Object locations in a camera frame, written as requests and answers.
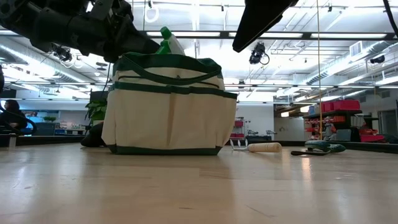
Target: fluorescent light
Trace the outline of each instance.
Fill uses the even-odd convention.
[[[306,100],[306,99],[307,99],[306,96],[300,96],[300,97],[296,98],[294,101],[303,101],[303,100]]]
[[[356,82],[356,81],[358,81],[358,80],[360,80],[362,78],[363,77],[360,77],[360,76],[355,77],[355,78],[350,78],[349,80],[344,81],[344,82],[340,83],[339,85],[348,85],[348,84],[354,83],[354,82]]]
[[[252,85],[248,84],[225,84],[225,87],[251,87]]]
[[[0,30],[0,35],[18,35],[11,30]]]
[[[31,99],[13,99],[13,100],[32,100],[32,101],[89,101],[89,100],[82,100],[82,99],[50,99],[50,98],[31,98]]]
[[[220,32],[172,32],[176,37],[219,37]],[[148,36],[152,37],[161,37],[162,33],[160,32],[147,32]]]
[[[379,86],[379,88],[398,88],[398,86]]]
[[[50,82],[4,82],[5,84],[31,84],[31,85],[51,85]]]
[[[385,38],[387,34],[319,34],[319,38]],[[311,34],[311,38],[318,38],[318,34]]]
[[[390,78],[385,78],[381,81],[376,82],[377,85],[385,85],[385,84],[389,84],[389,83],[394,83],[394,82],[398,82],[398,76],[397,77],[390,77]]]
[[[338,88],[374,88],[373,86],[339,86]]]
[[[355,92],[353,92],[353,93],[347,94],[346,96],[355,96],[355,95],[360,94],[360,93],[362,93],[362,92],[364,92],[364,91],[365,91],[365,90],[355,91]]]
[[[289,112],[281,113],[280,116],[283,118],[287,118],[289,116]]]
[[[37,100],[37,101],[44,101],[44,100],[49,100],[49,99],[23,99],[23,100]]]
[[[293,87],[293,85],[257,85],[257,87],[271,87],[271,88],[283,88],[283,87]]]
[[[162,33],[161,32],[147,32],[147,35],[152,36],[152,37],[161,37]]]
[[[228,34],[230,37],[236,37],[236,32],[230,32]],[[289,32],[265,32],[261,35],[261,37],[270,37],[270,38],[301,38],[303,34],[301,33],[289,33]]]
[[[293,104],[296,104],[296,105],[314,105],[314,104],[316,104],[316,103],[314,103],[314,102],[303,102],[303,103],[301,103],[301,102],[295,102],[295,103],[293,103]]]
[[[265,32],[261,35],[261,37],[288,37],[288,38],[301,38],[303,34],[301,33],[271,33]]]
[[[341,96],[325,96],[325,97],[322,97],[322,101],[330,101],[330,100],[334,100],[334,99],[337,99],[340,97]]]
[[[309,110],[310,110],[310,106],[304,106],[304,107],[300,108],[301,113],[308,113]]]
[[[38,88],[32,86],[32,85],[26,85],[26,84],[22,84],[22,85],[18,85],[18,84],[13,84],[14,86],[17,86],[19,88],[25,88],[27,90],[32,90],[32,91],[39,91]]]

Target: desk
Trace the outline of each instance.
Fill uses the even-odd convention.
[[[55,135],[84,135],[85,129],[55,129]]]

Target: air vent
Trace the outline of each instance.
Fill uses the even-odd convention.
[[[366,102],[366,96],[359,97],[359,102],[360,103],[365,103]]]
[[[390,91],[381,92],[381,98],[387,98],[387,97],[390,97]]]
[[[351,57],[355,57],[362,53],[362,41],[359,41],[349,47],[349,54]]]

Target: cable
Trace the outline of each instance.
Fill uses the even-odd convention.
[[[110,71],[111,71],[111,64],[109,63],[109,66],[108,66],[108,77],[106,78],[105,86],[104,86],[104,88],[102,89],[101,97],[100,97],[100,98],[102,98],[102,96],[104,95],[105,88],[106,88],[106,86],[108,85],[109,73],[110,73]]]
[[[260,61],[260,64],[261,64],[261,65],[268,65],[268,63],[271,61],[271,59],[269,58],[269,56],[268,56],[267,54],[265,54],[265,56],[267,56],[268,62],[267,62],[267,63],[262,63],[262,62]]]
[[[392,16],[390,4],[388,3],[388,0],[383,0],[383,3],[384,3],[384,7],[386,8],[386,12],[388,15],[388,19],[390,20],[392,29],[394,30],[394,32],[396,33],[396,36],[398,37],[398,27],[394,21],[394,17]]]
[[[320,23],[319,23],[319,2],[317,0],[317,19],[318,19],[318,77],[319,77],[319,140],[323,140],[322,138],[322,89],[321,89],[321,39],[320,39]]]

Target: ductwork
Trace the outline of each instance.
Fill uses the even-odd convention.
[[[2,48],[0,48],[0,63],[28,64],[24,59],[17,57],[16,55],[12,55]]]
[[[95,82],[94,80],[87,78],[70,68],[60,66],[58,62],[52,60],[51,58],[46,58],[46,56],[34,52],[33,50],[28,49],[26,46],[18,44],[7,37],[0,37],[0,50],[8,52],[19,60],[28,63],[29,65],[38,66],[38,70],[41,72],[51,72],[52,75],[65,75],[73,79],[74,82]]]
[[[338,57],[336,60],[329,62],[328,64],[322,67],[320,72],[320,78],[323,79],[331,75],[334,75],[338,72],[341,72],[347,68],[350,68],[355,63],[358,63],[361,60],[373,58],[395,44],[397,44],[396,41],[380,41],[380,42],[364,41],[363,42],[364,50],[359,55],[352,57],[350,52],[347,52],[344,55]],[[298,85],[312,85],[318,81],[319,81],[319,73],[317,70],[307,75],[307,78]],[[300,88],[292,87],[286,90],[279,90],[277,92],[277,97],[291,95],[296,91],[298,91],[299,89]]]

